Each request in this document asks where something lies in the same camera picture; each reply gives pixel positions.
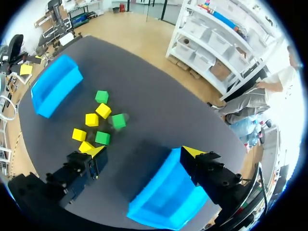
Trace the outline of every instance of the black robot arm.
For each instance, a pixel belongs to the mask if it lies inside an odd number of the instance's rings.
[[[193,157],[185,148],[181,148],[180,162],[194,184],[202,186],[210,199],[222,209],[210,229],[239,230],[243,225],[251,223],[251,213],[263,199],[259,193],[239,212],[251,191],[258,185],[259,165],[253,178],[243,186],[242,176],[229,171],[223,163],[216,161],[218,158],[220,156],[213,152]],[[31,173],[27,177],[19,175],[13,178],[8,188],[22,212],[44,230],[126,230],[97,224],[63,209],[76,200],[86,185],[97,180],[106,163],[105,147],[94,154],[73,152],[67,156],[67,163],[59,170],[47,174],[46,183]]]

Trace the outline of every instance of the blue bin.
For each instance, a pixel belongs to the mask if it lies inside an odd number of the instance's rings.
[[[153,179],[129,204],[127,217],[158,229],[180,230],[207,201],[180,163],[180,148],[169,157]]]
[[[49,118],[82,79],[77,64],[67,55],[60,56],[44,71],[31,89],[35,112]]]

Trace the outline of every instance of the green cube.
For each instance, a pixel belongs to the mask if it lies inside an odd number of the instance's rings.
[[[112,124],[113,124],[115,129],[126,127],[124,114],[113,115],[112,116]]]
[[[109,98],[109,94],[105,90],[98,90],[95,96],[95,100],[98,103],[107,103],[108,98]]]
[[[108,145],[109,141],[110,141],[110,135],[108,133],[100,131],[96,133],[95,142]]]

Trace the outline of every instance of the white storage bin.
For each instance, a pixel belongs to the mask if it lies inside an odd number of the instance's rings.
[[[219,54],[223,54],[231,45],[222,35],[212,30],[208,45],[216,50]]]
[[[268,49],[265,41],[258,35],[254,29],[248,32],[247,42],[257,55],[263,55]]]
[[[201,71],[207,71],[216,62],[216,57],[203,48],[198,48],[193,64]]]
[[[208,30],[208,27],[204,24],[204,21],[195,17],[188,17],[184,30],[200,39],[203,33]]]
[[[189,59],[191,55],[197,50],[198,44],[188,38],[180,38],[177,42],[176,53],[183,59]]]
[[[232,55],[230,56],[229,63],[239,72],[244,71],[249,62],[239,53],[236,49],[233,50]]]

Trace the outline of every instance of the dark gray table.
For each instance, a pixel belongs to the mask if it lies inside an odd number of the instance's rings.
[[[112,134],[108,164],[97,182],[87,187],[66,209],[97,223],[150,229],[126,217],[129,202],[159,169],[169,148],[186,145],[215,151],[234,173],[240,171],[245,148],[228,126],[205,103],[166,73],[141,58],[107,42],[85,37],[67,49],[84,80],[59,105],[50,119],[36,115],[28,91],[19,116],[29,156],[38,174],[54,172],[80,142],[73,128],[86,129],[93,140],[96,128],[86,128],[85,114],[98,104],[97,90],[109,92],[112,114],[127,113],[128,125],[112,131],[100,120],[98,130]],[[218,211],[208,201],[182,229],[200,230]]]

